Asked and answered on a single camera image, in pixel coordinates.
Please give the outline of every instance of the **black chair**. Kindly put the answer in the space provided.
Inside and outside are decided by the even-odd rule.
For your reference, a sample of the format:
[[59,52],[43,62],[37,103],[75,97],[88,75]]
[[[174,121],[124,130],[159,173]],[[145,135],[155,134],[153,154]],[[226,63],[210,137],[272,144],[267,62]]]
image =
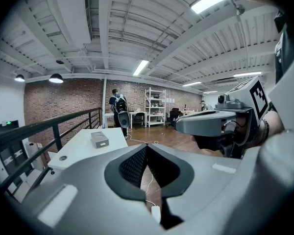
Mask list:
[[180,111],[170,111],[170,117],[167,117],[167,121],[170,123],[166,124],[166,126],[171,125],[174,127],[174,119],[177,119],[179,114],[180,114]]
[[134,117],[133,125],[135,125],[135,123],[138,123],[138,122],[141,123],[141,125],[143,125],[144,119],[145,119],[145,113],[142,113],[142,112],[137,113]]

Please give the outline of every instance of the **white column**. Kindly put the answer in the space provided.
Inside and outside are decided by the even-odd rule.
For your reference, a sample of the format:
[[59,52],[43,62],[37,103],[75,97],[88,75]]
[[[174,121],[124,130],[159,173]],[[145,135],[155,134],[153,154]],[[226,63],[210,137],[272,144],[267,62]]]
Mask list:
[[104,82],[103,82],[103,93],[102,93],[102,127],[107,128],[108,126],[106,125],[105,122],[105,111],[106,111],[106,87],[107,87],[107,76],[104,77]]

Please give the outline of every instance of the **white ceiling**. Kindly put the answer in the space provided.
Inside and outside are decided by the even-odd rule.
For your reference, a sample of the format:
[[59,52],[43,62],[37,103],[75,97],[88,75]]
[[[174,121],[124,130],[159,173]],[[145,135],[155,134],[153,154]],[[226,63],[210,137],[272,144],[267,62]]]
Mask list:
[[[183,89],[202,92],[246,79],[234,78],[235,73],[262,71],[265,83],[266,74],[274,72],[277,10],[235,0],[245,7],[242,29],[230,0],[198,15],[190,9],[194,1],[90,0],[93,38],[81,50],[68,44],[47,0],[20,0],[0,28],[0,60],[25,74],[28,82],[56,72],[64,77],[109,74],[176,88],[200,81]],[[59,58],[65,64],[57,64]],[[135,80],[132,74],[143,59],[149,66]]]

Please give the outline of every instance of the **bracelet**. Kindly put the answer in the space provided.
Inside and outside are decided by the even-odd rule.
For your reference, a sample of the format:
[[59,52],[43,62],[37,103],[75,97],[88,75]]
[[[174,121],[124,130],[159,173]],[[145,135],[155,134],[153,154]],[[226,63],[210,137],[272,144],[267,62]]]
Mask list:
[[269,135],[269,129],[270,129],[267,120],[265,120],[265,119],[263,118],[262,121],[263,121],[264,124],[265,124],[265,132],[264,132],[263,138],[261,139],[261,141],[260,141],[260,143],[259,143],[260,145],[262,145],[262,144],[267,140],[268,135]]

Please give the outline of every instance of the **metal railing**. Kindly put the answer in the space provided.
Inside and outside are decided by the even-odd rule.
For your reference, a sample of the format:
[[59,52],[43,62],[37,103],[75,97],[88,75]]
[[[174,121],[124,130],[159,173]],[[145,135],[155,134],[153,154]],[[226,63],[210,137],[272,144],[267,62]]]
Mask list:
[[[0,185],[0,190],[2,192],[7,191],[11,195],[11,193],[7,190],[7,188],[10,186],[11,183],[13,183],[13,181],[18,176],[20,176],[25,171],[26,167],[29,166],[35,159],[37,159],[41,154],[43,154],[45,151],[47,151],[47,149],[49,149],[54,144],[56,145],[57,150],[59,151],[62,148],[61,138],[66,136],[68,133],[70,133],[71,131],[73,131],[77,127],[81,126],[82,124],[84,124],[86,122],[89,122],[89,124],[87,126],[85,126],[84,129],[87,129],[87,128],[94,129],[96,126],[97,126],[96,129],[97,129],[99,126],[101,126],[100,111],[101,111],[101,108],[98,107],[98,108],[93,108],[93,109],[86,110],[86,111],[71,113],[71,114],[61,116],[61,117],[54,117],[54,118],[48,119],[43,122],[39,122],[39,123],[23,126],[20,128],[16,128],[11,131],[0,134],[0,152],[6,148],[12,146],[13,144],[15,144],[17,142],[22,141],[23,139],[26,139],[30,136],[33,136],[34,134],[42,132],[42,131],[44,131],[48,128],[51,128],[51,127],[53,130],[53,136],[54,136],[54,139],[52,141],[50,141],[41,150],[35,152],[31,157],[29,157],[22,164],[20,164],[20,166],[17,167],[17,169],[15,170],[15,172],[13,174],[9,175],[3,181],[3,183]],[[83,120],[82,122],[73,126],[71,129],[65,131],[64,133],[62,133],[62,134],[59,133],[59,124],[60,123],[63,123],[65,121],[68,121],[73,118],[77,118],[77,117],[85,115],[85,114],[88,114],[88,117],[85,120]],[[32,187],[30,188],[29,191],[33,190],[35,187],[37,187],[41,183],[41,181],[46,176],[46,174],[48,173],[49,170],[50,170],[50,168],[47,166],[43,170],[43,172],[39,175],[39,177],[36,179],[36,181],[34,182],[34,184],[32,185]]]

